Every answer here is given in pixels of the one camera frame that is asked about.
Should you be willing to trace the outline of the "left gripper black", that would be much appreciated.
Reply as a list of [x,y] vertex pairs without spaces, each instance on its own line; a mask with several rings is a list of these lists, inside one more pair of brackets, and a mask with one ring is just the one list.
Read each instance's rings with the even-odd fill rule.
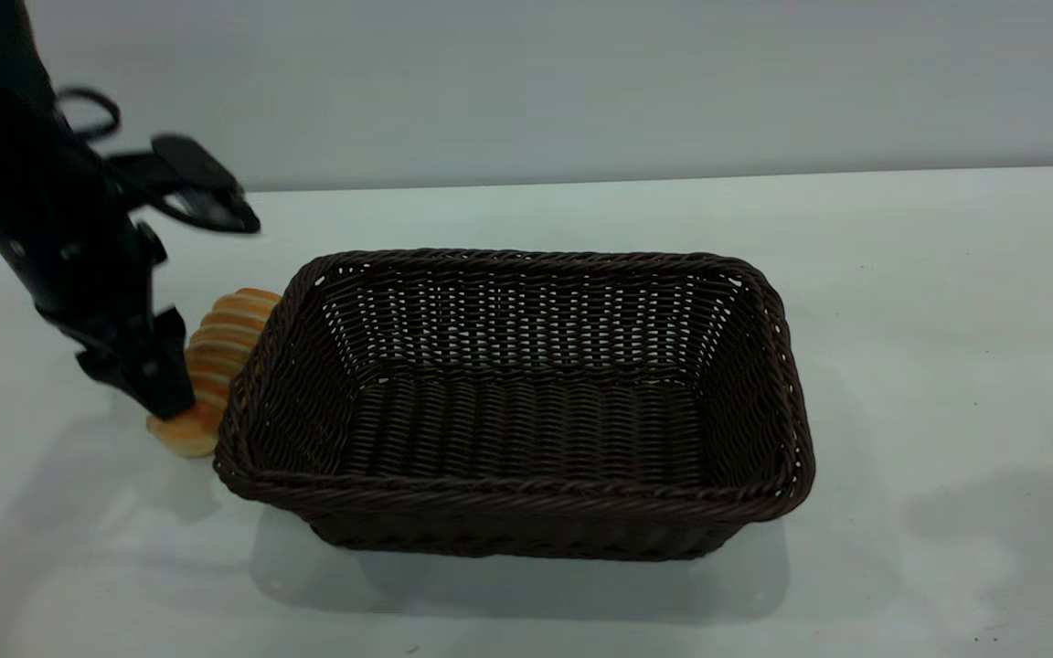
[[192,408],[184,322],[152,307],[152,271],[167,255],[150,225],[40,219],[35,233],[33,300],[42,317],[85,348],[93,370],[118,371],[122,391],[150,415]]

